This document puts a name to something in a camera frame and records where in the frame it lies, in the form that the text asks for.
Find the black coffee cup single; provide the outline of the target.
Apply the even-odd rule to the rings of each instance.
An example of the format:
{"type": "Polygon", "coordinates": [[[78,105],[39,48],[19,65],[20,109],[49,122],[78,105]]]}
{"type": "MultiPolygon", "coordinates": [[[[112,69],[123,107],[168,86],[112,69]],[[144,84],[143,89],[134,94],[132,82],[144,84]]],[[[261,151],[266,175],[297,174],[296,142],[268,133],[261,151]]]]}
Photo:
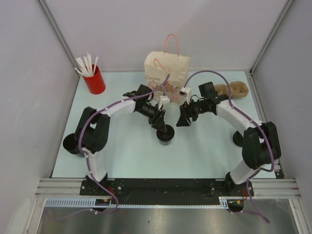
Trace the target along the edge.
{"type": "Polygon", "coordinates": [[[172,138],[159,138],[158,140],[164,146],[169,145],[172,142],[172,138]]]}

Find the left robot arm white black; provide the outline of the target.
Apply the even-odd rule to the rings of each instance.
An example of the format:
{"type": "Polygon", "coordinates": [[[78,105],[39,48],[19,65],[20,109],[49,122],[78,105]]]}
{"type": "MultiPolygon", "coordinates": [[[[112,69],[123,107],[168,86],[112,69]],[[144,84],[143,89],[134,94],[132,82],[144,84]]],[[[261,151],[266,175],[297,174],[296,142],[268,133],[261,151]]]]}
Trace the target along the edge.
{"type": "Polygon", "coordinates": [[[83,110],[73,138],[76,150],[80,150],[87,158],[88,177],[92,180],[90,188],[97,195],[104,194],[108,189],[107,170],[97,152],[108,142],[111,118],[138,112],[148,118],[148,123],[158,133],[169,133],[169,126],[164,121],[165,110],[150,104],[149,96],[153,95],[152,90],[142,84],[136,91],[125,93],[125,99],[109,105],[102,111],[91,107],[83,110]]]}

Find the white paper takeout bag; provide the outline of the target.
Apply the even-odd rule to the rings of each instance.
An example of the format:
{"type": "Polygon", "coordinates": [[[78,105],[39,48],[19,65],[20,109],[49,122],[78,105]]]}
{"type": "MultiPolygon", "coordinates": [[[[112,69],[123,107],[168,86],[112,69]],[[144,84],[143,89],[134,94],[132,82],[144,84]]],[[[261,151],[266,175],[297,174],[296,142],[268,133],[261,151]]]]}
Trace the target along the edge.
{"type": "Polygon", "coordinates": [[[144,72],[147,86],[154,90],[168,78],[166,84],[154,93],[156,99],[167,96],[171,104],[181,105],[184,98],[179,94],[185,84],[191,59],[180,54],[166,52],[166,42],[163,51],[151,51],[144,61],[144,72]]]}

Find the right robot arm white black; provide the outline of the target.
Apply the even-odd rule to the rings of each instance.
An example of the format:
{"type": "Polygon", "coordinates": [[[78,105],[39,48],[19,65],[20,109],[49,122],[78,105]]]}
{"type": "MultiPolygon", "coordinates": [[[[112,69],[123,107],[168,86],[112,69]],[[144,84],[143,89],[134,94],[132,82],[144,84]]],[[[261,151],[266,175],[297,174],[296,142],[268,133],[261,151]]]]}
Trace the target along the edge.
{"type": "Polygon", "coordinates": [[[197,101],[192,99],[190,88],[181,88],[179,93],[186,101],[179,107],[180,117],[176,126],[190,126],[200,114],[213,113],[236,129],[233,141],[242,148],[242,160],[226,174],[225,191],[229,195],[237,195],[242,191],[242,184],[258,171],[263,171],[264,165],[274,165],[275,160],[281,157],[276,125],[249,117],[230,100],[228,94],[218,94],[212,82],[198,88],[201,98],[197,101]]]}

